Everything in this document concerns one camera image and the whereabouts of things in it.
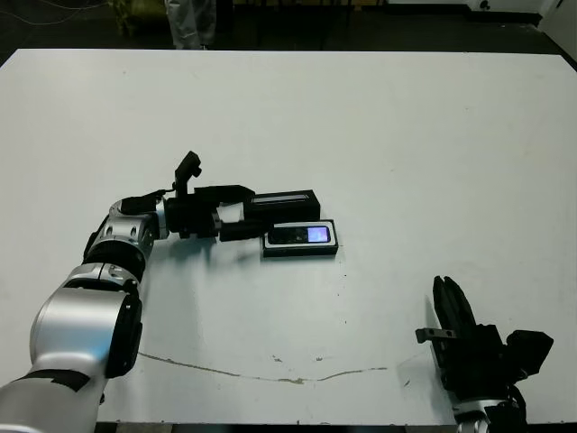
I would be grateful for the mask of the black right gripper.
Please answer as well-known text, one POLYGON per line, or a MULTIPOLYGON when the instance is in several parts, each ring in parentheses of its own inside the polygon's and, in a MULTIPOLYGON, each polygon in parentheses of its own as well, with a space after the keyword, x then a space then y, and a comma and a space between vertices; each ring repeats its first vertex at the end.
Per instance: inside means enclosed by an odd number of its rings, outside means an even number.
POLYGON ((416 330, 419 344, 432 344, 441 384, 452 402, 523 400, 516 382, 523 370, 515 358, 520 353, 523 332, 516 330, 506 340, 493 325, 477 325, 471 305, 452 278, 435 276, 435 313, 442 329, 416 330), (456 328, 473 328, 465 336, 456 328))

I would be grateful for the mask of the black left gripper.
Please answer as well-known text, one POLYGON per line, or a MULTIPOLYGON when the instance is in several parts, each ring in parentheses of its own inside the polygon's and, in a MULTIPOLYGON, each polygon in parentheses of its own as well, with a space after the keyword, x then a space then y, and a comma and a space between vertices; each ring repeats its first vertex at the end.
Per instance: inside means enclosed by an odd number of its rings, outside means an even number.
POLYGON ((166 225, 181 239, 195 235, 198 238, 218 236, 221 242, 241 241, 258 238, 271 228, 259 220, 222 223, 217 212, 221 202, 244 202, 255 196, 255 192, 245 186, 208 186, 188 193, 187 186, 174 184, 173 189, 175 197, 164 202, 166 225))

